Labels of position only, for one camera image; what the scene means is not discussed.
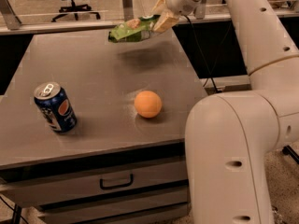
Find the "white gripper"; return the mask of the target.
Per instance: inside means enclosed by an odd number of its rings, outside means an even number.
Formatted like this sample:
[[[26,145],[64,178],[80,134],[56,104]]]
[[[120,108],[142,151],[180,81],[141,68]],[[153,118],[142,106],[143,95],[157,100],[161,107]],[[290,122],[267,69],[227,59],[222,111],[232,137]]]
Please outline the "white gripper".
[[[179,22],[178,15],[189,15],[197,5],[198,0],[157,0],[151,14],[161,16],[152,31],[154,33],[163,33],[172,28]]]

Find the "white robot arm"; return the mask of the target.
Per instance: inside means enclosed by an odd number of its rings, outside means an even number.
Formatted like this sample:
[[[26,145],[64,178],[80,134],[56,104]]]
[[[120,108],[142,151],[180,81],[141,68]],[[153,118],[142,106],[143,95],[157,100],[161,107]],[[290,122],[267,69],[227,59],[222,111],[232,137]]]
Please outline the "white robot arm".
[[[158,0],[161,33],[202,0]],[[299,140],[299,50],[267,0],[226,0],[251,88],[191,110],[185,153],[194,224],[274,224],[267,152]]]

